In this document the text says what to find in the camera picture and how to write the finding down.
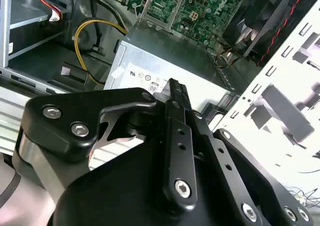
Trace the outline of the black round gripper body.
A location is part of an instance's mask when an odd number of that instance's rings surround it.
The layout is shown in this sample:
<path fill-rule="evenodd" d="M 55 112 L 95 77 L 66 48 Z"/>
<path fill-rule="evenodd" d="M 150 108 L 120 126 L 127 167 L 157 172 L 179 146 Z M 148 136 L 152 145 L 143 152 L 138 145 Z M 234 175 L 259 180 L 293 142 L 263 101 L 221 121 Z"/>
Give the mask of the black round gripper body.
<path fill-rule="evenodd" d="M 218 225 L 199 203 L 185 112 L 167 114 L 162 133 L 82 176 L 60 198 L 54 225 Z"/>

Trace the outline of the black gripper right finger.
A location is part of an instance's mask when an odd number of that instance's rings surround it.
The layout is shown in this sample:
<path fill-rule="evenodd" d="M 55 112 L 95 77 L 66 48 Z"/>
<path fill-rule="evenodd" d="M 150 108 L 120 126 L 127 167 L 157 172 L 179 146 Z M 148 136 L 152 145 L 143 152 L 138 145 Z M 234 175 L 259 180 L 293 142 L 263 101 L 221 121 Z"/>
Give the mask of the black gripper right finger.
<path fill-rule="evenodd" d="M 191 109 L 187 88 L 179 87 L 190 127 L 199 203 L 210 205 L 218 225 L 314 225 L 310 213 L 271 176 L 228 131 L 209 130 Z"/>

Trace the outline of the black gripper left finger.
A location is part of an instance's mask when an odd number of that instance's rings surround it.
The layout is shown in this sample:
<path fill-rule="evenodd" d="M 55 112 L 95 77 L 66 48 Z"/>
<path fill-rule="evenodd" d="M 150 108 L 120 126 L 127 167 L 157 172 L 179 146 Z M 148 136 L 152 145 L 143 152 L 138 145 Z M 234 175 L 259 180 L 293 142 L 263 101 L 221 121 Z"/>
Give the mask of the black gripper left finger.
<path fill-rule="evenodd" d="M 162 132 L 166 115 L 185 112 L 169 79 L 162 102 L 143 88 L 38 96 L 23 112 L 18 156 L 58 204 L 73 182 Z"/>

